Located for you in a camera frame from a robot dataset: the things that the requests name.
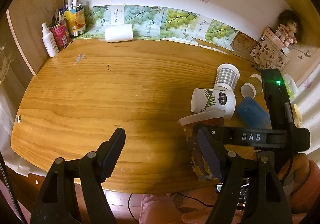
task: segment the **paper cup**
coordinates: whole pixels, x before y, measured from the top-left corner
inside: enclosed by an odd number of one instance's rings
[[[191,152],[191,160],[193,162],[193,171],[196,173],[200,180],[212,180],[214,178],[211,175],[208,164],[204,160],[203,154],[199,147],[198,136],[192,131],[193,127],[197,123],[211,126],[224,126],[224,114],[225,111],[217,109],[194,114],[178,120],[178,122],[183,127],[183,131],[186,135],[186,141],[189,151]]]
[[[242,85],[241,94],[245,97],[254,98],[256,94],[262,92],[262,79],[259,74],[252,74],[248,82]]]
[[[302,123],[302,114],[299,110],[299,107],[296,104],[293,104],[291,108],[292,108],[294,124],[296,127],[300,127],[300,124]]]
[[[191,111],[200,113],[204,111],[226,111],[224,119],[232,117],[236,108],[236,97],[232,90],[194,89],[191,98]]]
[[[217,69],[217,78],[214,84],[215,90],[234,90],[239,80],[240,72],[230,63],[221,64]]]

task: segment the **cup with plant design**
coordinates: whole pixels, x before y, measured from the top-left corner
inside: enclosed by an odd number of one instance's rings
[[[232,90],[194,89],[191,98],[191,111],[201,113],[211,110],[226,111],[224,119],[232,117],[236,108],[236,97]]]

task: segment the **white plastic cup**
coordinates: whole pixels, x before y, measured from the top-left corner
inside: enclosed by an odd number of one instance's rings
[[[230,63],[221,64],[217,69],[217,77],[214,84],[215,90],[234,90],[240,78],[237,67]]]
[[[262,92],[262,79],[259,74],[252,74],[248,82],[242,85],[241,94],[245,97],[254,98],[256,94]]]
[[[236,97],[232,90],[194,89],[191,98],[191,111],[201,113],[204,111],[226,111],[224,119],[232,117],[236,108]]]

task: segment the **orange packaging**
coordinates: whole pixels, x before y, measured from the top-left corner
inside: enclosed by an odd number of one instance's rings
[[[68,10],[65,12],[65,19],[71,35],[75,32],[81,32],[85,30],[85,18],[83,5]]]

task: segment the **wood grain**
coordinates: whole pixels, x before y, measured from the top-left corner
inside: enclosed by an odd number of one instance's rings
[[[76,63],[79,54],[85,58]],[[108,140],[117,127],[126,144],[108,190],[159,193],[207,186],[192,171],[191,155],[177,120],[192,114],[194,88],[212,88],[217,67],[239,68],[235,89],[256,73],[235,55],[170,41],[106,43],[74,40],[48,59],[29,84],[12,132],[12,149],[48,171],[57,157],[81,158]],[[256,100],[266,108],[263,95]],[[243,126],[235,113],[227,126]],[[242,156],[247,147],[231,147]]]
[[[13,38],[33,75],[48,57],[41,24],[49,26],[52,15],[62,6],[63,0],[13,0],[7,10]]]
[[[289,47],[290,54],[288,57],[290,61],[286,64],[282,73],[290,74],[299,86],[320,62],[320,15],[311,0],[285,1],[300,17],[304,34],[300,44]],[[303,54],[307,51],[310,51],[311,58]]]

